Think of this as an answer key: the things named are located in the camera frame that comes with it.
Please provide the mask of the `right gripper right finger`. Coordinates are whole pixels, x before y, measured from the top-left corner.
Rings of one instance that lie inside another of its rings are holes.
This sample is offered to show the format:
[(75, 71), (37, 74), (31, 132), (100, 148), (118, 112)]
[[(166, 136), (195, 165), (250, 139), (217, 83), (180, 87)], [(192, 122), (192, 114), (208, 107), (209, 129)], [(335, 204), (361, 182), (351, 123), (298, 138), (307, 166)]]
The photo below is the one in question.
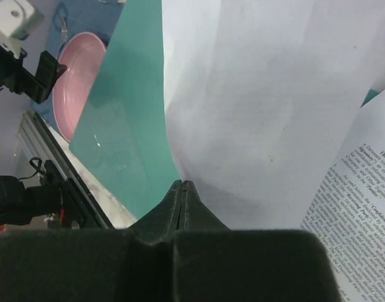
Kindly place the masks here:
[(187, 232), (229, 230), (201, 201), (192, 181), (184, 181), (182, 185), (179, 229)]

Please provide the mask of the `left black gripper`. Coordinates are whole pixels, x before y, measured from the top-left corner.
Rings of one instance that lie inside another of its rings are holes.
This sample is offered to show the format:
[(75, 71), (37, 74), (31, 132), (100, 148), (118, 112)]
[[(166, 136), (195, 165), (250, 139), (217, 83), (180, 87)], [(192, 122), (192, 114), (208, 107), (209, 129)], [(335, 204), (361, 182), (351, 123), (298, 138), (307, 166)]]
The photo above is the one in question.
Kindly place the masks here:
[(32, 101), (42, 104), (47, 100), (52, 89), (67, 70), (47, 51), (40, 54), (35, 75), (23, 67), (26, 52), (20, 51), (20, 57), (14, 58), (10, 51), (0, 45), (0, 91), (7, 88), (15, 94), (26, 94)]

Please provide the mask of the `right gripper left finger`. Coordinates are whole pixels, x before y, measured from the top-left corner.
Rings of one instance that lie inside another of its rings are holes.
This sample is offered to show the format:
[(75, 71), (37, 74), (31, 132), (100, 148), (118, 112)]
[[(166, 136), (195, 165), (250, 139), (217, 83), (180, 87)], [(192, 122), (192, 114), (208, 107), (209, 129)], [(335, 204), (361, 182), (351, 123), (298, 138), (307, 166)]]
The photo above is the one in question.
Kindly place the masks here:
[(179, 227), (182, 205), (183, 182), (173, 182), (162, 201), (145, 216), (134, 223), (133, 246), (152, 249), (172, 249), (174, 235)]

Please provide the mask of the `teal folder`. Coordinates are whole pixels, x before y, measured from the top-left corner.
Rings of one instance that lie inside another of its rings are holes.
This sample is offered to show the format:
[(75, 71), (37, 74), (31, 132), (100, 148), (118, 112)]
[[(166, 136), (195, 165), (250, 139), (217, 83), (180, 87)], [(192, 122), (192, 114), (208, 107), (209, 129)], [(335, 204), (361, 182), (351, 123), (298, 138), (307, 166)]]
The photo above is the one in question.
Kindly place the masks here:
[(181, 177), (164, 103), (163, 1), (127, 1), (70, 150), (136, 218)]

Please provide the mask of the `printed paper sheet bottom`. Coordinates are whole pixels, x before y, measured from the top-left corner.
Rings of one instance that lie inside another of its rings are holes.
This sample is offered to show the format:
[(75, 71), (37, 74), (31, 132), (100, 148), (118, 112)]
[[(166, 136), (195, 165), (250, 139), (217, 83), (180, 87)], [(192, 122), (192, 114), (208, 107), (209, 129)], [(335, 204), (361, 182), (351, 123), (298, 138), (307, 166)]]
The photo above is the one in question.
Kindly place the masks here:
[(385, 1), (163, 1), (167, 133), (234, 229), (297, 228), (385, 62)]

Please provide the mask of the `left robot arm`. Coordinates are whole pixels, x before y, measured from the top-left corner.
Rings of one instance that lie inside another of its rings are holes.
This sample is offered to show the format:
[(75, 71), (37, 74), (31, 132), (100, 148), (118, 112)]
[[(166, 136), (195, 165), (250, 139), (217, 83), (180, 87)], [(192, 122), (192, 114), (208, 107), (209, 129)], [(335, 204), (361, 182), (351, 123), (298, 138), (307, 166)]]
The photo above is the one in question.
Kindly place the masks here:
[[(44, 103), (66, 66), (48, 51), (40, 54), (36, 74), (23, 67), (27, 53), (20, 49), (18, 58), (0, 44), (0, 91), (6, 87), (15, 94), (26, 94), (36, 104)], [(28, 225), (34, 217), (63, 210), (63, 194), (58, 169), (51, 160), (32, 157), (29, 164), (42, 179), (39, 186), (25, 187), (27, 177), (0, 176), (0, 226)]]

